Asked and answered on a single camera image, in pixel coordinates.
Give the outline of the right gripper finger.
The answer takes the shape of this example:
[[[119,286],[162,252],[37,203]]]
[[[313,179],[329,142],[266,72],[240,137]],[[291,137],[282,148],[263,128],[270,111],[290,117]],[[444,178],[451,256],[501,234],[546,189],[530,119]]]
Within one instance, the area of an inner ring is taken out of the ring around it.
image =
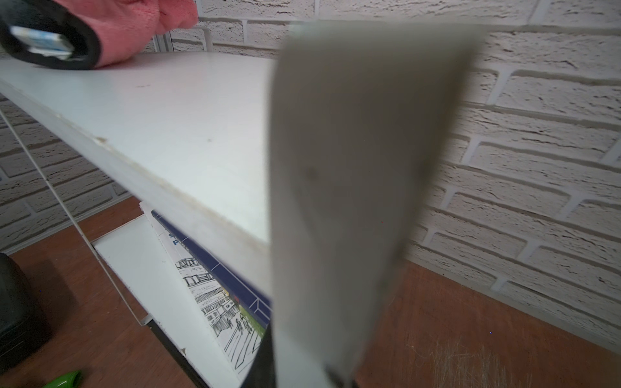
[[[273,333],[269,324],[252,366],[241,388],[276,388],[277,375],[273,351]]]

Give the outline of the white two-tier bookshelf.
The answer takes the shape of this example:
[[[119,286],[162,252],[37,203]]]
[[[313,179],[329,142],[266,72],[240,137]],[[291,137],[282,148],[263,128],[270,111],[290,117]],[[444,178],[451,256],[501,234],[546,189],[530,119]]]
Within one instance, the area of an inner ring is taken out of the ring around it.
[[[482,37],[314,22],[275,60],[4,60],[1,92],[270,298],[278,386],[351,387]]]

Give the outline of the pink and grey cloth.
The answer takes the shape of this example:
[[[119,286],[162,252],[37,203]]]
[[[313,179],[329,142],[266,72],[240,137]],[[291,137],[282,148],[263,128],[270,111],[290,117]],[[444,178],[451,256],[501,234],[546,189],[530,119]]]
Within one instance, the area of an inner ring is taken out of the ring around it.
[[[93,70],[130,59],[155,35],[198,22],[193,1],[3,1],[1,46],[56,70]]]

